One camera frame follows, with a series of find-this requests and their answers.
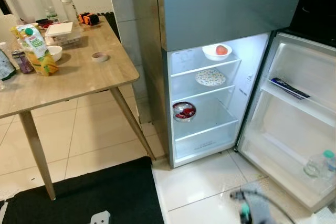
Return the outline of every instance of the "cable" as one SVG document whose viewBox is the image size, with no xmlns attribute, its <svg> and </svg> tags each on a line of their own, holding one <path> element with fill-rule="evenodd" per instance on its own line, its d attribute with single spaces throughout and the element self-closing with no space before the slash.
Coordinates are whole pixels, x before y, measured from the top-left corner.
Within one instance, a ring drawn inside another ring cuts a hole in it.
<svg viewBox="0 0 336 224">
<path fill-rule="evenodd" d="M 296 224 L 295 221 L 277 204 L 275 203 L 272 199 L 268 198 L 267 196 L 258 193 L 257 191 L 252 191 L 252 190 L 240 190 L 240 192 L 242 192 L 243 194 L 253 194 L 253 195 L 257 195 L 261 198 L 263 198 L 264 200 L 270 202 L 273 206 L 275 206 L 280 212 L 282 212 L 283 215 L 285 215 L 291 222 L 292 224 Z"/>
</svg>

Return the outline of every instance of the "plate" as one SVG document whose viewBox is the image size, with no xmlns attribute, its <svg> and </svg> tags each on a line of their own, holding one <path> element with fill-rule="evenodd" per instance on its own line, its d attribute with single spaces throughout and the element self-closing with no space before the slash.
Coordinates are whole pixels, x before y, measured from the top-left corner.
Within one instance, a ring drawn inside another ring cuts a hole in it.
<svg viewBox="0 0 336 224">
<path fill-rule="evenodd" d="M 206 69 L 196 74 L 195 80 L 204 86 L 215 87 L 222 85 L 226 78 L 217 69 Z"/>
</svg>

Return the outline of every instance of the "black mat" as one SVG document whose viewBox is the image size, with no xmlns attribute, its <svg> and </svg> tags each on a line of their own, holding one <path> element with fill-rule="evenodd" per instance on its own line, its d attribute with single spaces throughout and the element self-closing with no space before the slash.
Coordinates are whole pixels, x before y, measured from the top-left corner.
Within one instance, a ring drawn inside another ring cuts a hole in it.
<svg viewBox="0 0 336 224">
<path fill-rule="evenodd" d="M 56 200 L 44 186 L 23 191 L 8 200 L 4 224 L 90 223 L 107 210 L 113 224 L 164 223 L 151 171 L 142 157 L 98 172 L 54 183 Z"/>
</svg>

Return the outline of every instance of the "metal bowl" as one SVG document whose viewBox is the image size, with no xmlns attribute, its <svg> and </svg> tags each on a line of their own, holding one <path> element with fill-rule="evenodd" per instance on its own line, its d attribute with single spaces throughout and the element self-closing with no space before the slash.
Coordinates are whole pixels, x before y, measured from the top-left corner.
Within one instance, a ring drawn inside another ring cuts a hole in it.
<svg viewBox="0 0 336 224">
<path fill-rule="evenodd" d="M 189 115 L 181 114 L 185 109 L 191 109 L 192 111 L 189 113 Z M 189 102 L 178 102 L 173 105 L 173 113 L 174 113 L 174 119 L 176 121 L 182 123 L 188 123 L 195 117 L 196 107 Z"/>
</svg>

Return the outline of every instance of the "apple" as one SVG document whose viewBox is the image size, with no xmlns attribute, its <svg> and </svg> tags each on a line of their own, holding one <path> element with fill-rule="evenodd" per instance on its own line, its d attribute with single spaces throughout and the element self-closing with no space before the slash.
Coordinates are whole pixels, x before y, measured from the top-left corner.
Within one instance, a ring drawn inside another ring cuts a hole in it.
<svg viewBox="0 0 336 224">
<path fill-rule="evenodd" d="M 223 47 L 222 45 L 219 45 L 216 47 L 216 54 L 217 55 L 225 55 L 227 54 L 227 48 Z"/>
</svg>

